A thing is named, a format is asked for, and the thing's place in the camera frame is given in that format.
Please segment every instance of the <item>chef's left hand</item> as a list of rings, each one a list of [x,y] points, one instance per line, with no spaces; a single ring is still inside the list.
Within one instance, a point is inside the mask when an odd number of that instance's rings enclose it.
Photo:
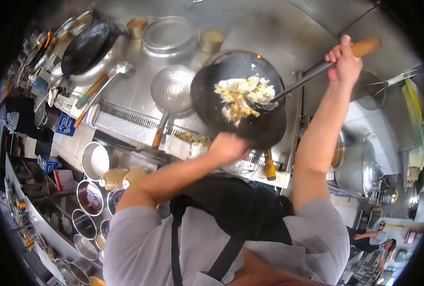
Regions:
[[[249,153],[247,140],[234,133],[221,132],[212,142],[207,154],[211,160],[223,166],[247,158]]]

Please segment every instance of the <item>wok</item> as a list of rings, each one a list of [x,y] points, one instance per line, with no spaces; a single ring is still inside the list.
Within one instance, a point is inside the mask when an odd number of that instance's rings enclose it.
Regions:
[[[267,150],[277,144],[285,133],[285,99],[271,112],[261,112],[259,117],[253,115],[241,119],[236,128],[232,122],[227,122],[222,115],[225,105],[219,94],[215,93],[214,85],[221,80],[231,78],[248,78],[259,74],[269,80],[276,94],[284,90],[284,83],[276,69],[258,54],[246,51],[230,51],[203,67],[191,83],[191,100],[199,118],[213,132],[221,131],[236,133],[247,139],[252,149]]]
[[[96,57],[110,32],[109,22],[102,20],[76,36],[64,51],[61,70],[64,76],[76,75]]]

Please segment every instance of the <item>chef's arm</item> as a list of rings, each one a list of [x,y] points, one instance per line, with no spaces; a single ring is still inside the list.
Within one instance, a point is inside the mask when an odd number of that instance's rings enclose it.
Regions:
[[[382,278],[384,276],[384,264],[385,264],[384,255],[379,255],[379,269],[381,270],[381,274],[379,275],[379,278]]]
[[[185,162],[165,166],[146,176],[123,194],[116,211],[147,206],[153,209],[175,196],[183,187],[208,175],[212,170],[247,157],[247,142],[235,134],[220,133],[209,152]]]
[[[295,213],[313,200],[330,197],[326,173],[347,115],[352,88],[363,66],[361,59],[352,54],[348,36],[326,55],[326,60],[336,63],[336,67],[328,71],[328,89],[296,151],[293,170]]]
[[[363,234],[356,234],[355,236],[358,237],[357,239],[361,239],[361,238],[367,238],[367,237],[377,237],[378,234],[379,232],[374,231],[374,232],[365,232]]]

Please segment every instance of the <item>chef's hand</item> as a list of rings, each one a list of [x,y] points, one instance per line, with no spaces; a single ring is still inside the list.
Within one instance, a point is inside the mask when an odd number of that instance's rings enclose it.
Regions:
[[[356,58],[352,54],[351,38],[344,35],[341,44],[335,46],[328,54],[325,55],[327,62],[336,63],[336,67],[330,68],[328,78],[331,83],[340,83],[347,87],[353,87],[360,76],[363,67],[361,58]]]
[[[221,132],[207,153],[220,166],[236,162],[249,156],[247,141],[234,133]]]

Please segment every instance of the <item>gray t-shirt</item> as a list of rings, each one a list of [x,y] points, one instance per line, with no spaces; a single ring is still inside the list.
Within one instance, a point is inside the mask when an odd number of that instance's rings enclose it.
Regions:
[[[108,286],[172,286],[172,216],[161,220],[154,209],[130,207],[115,214],[104,249],[103,275]],[[276,269],[335,285],[349,257],[345,224],[330,199],[302,207],[296,216],[284,217],[293,245],[247,241]],[[230,236],[215,219],[200,209],[187,207],[179,228],[181,274],[184,286],[221,286],[230,283],[243,266],[242,252],[221,282],[207,272]]]
[[[384,244],[389,240],[392,239],[386,232],[377,232],[376,237],[370,237],[369,238],[369,244],[370,245],[380,245],[379,246],[379,252],[384,255]]]

